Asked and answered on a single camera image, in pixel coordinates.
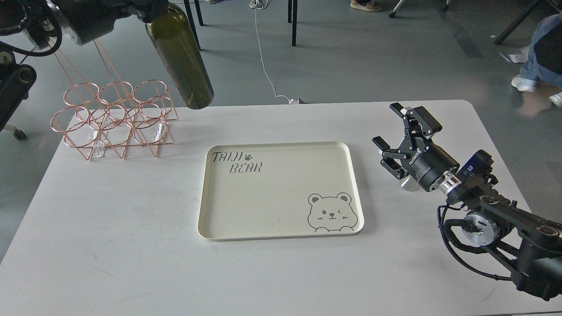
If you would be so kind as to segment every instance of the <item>bear face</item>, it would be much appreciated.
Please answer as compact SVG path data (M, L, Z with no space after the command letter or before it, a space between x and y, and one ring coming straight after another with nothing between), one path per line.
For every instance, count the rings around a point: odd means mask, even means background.
M309 204L308 221L315 232L342 231L343 228L353 231L357 224L357 214L351 207L351 196L345 192L336 197L322 197L314 193L309 196Z

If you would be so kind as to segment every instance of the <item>wine bottle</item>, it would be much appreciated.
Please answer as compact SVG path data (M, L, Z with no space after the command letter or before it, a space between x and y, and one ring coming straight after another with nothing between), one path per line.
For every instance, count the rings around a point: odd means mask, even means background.
M185 105L194 110L209 105L211 82L182 9L169 3L158 19L146 24L146 31Z

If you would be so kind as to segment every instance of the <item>white tray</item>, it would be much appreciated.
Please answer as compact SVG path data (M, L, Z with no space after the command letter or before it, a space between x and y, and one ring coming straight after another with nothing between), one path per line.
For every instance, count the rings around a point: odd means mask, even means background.
M364 224L342 142L215 146L199 234L210 240L350 235Z

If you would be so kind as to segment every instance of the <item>sneaker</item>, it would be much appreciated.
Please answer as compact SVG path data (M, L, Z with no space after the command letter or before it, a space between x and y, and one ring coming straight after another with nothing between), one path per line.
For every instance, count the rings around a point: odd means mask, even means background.
M557 107L562 107L562 96L559 94L555 94L549 97L550 101L554 103Z
M351 0L350 7L368 12L377 12L383 9L382 4L373 0L367 2L366 4L359 4L356 0Z
M537 82L534 80L521 78L521 75L517 75L511 81L511 85L522 92L534 92Z

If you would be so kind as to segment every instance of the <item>caster wheel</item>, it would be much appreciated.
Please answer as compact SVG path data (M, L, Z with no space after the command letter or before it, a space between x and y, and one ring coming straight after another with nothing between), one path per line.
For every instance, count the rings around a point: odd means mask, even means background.
M25 133L19 129L16 129L16 131L13 133L13 136L18 140L18 141L23 141L24 139L27 138L27 136L25 135Z

